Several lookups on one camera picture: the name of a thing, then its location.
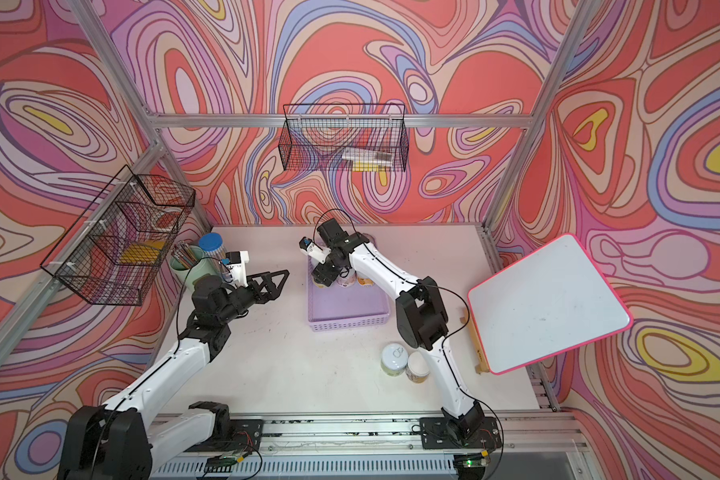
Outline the purple perforated plastic basket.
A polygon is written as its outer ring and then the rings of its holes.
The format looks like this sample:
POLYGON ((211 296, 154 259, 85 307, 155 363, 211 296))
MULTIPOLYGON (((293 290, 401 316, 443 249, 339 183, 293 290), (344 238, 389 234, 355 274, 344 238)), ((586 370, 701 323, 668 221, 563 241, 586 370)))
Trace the purple perforated plastic basket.
POLYGON ((318 285, 312 278, 317 261, 307 261, 307 322, 312 331, 330 331, 385 324, 391 316, 390 300, 375 285, 358 282, 318 285))

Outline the beige lid can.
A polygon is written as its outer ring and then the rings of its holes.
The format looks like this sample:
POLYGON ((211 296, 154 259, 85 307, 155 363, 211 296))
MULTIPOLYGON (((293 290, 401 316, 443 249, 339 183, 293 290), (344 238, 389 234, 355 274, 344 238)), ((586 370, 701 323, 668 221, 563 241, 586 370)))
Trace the beige lid can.
POLYGON ((405 374, 411 382, 417 384, 423 383, 428 379, 430 368, 421 352, 413 351, 409 354, 405 374))

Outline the blue label soup can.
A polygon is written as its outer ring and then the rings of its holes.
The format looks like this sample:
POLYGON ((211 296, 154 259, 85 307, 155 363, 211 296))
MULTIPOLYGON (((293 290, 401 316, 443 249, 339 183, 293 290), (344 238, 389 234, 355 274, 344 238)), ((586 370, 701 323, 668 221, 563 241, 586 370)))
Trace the blue label soup can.
POLYGON ((368 234, 368 233, 364 233, 364 237, 367 239, 365 246, 368 247, 369 249, 371 249, 371 248, 375 249, 376 248, 375 238, 371 234, 368 234))

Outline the silver pull tab can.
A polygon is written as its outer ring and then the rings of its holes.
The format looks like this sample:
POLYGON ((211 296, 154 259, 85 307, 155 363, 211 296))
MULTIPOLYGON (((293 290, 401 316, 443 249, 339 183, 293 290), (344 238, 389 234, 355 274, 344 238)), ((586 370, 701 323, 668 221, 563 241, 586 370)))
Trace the silver pull tab can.
POLYGON ((356 283, 356 281, 357 277, 353 269, 342 270, 336 278, 336 283, 343 288, 351 287, 356 283))

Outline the green label can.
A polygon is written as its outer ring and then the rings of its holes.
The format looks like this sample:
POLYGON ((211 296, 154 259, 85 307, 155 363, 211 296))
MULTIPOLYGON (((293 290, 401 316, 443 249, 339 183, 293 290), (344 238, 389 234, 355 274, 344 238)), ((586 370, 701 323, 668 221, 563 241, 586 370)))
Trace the green label can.
POLYGON ((405 372, 409 360, 407 349, 400 343, 389 343, 381 352, 380 365, 388 376, 399 376, 405 372))

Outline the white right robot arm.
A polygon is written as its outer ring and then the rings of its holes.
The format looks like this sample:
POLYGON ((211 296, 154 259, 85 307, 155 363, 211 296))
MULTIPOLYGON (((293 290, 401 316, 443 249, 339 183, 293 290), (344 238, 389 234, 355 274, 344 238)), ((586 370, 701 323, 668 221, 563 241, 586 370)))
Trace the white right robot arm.
POLYGON ((452 359, 448 314, 437 282, 406 272, 386 258, 367 235, 348 233, 334 219, 315 231, 322 245, 309 237, 299 241, 302 253, 316 262, 312 279, 329 287, 341 273, 352 270, 394 301, 400 337, 423 356, 438 386, 445 431, 453 443, 466 446, 481 429, 485 413, 452 359))

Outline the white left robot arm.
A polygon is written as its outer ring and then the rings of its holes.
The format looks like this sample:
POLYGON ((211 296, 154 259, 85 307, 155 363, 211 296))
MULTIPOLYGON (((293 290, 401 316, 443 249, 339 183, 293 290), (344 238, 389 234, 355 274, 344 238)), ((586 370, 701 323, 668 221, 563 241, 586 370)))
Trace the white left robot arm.
POLYGON ((255 305, 278 299, 289 271, 249 275, 242 284, 218 276, 199 279, 193 308, 176 343, 134 382, 100 406, 70 418, 61 451, 61 479, 147 479, 174 457, 203 443, 234 440, 229 408, 196 402, 167 423, 153 422, 167 402, 222 352, 230 324, 255 305))

